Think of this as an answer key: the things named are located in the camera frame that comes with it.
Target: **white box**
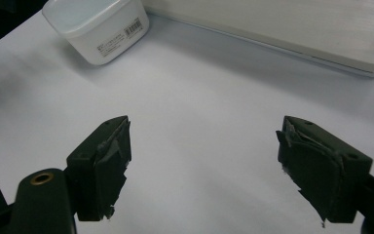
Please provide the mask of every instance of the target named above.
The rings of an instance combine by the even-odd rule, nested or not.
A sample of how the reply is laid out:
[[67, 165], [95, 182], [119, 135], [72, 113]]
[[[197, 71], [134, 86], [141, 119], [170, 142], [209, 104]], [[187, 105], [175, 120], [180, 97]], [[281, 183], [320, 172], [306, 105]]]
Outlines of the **white box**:
[[148, 30], [140, 0], [49, 0], [42, 13], [89, 62], [105, 64]]

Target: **white table surface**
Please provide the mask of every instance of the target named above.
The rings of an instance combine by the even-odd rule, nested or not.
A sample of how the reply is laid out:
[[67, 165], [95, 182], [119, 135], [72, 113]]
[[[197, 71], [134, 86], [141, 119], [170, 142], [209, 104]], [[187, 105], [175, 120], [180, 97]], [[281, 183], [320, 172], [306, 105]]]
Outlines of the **white table surface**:
[[[277, 161], [284, 115], [374, 159], [374, 79], [150, 16], [147, 35], [89, 65], [38, 13], [0, 40], [0, 186], [64, 169], [101, 122], [131, 119], [133, 160], [111, 220], [83, 233], [359, 233], [326, 223]], [[374, 164], [371, 174], [374, 175]]]

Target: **plastic container lid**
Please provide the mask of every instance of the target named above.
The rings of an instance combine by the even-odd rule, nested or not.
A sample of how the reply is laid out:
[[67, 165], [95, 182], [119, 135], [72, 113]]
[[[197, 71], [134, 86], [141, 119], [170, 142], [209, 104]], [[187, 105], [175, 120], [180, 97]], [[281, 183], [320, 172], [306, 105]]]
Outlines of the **plastic container lid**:
[[81, 36], [114, 15], [130, 0], [49, 0], [42, 14], [65, 38]]

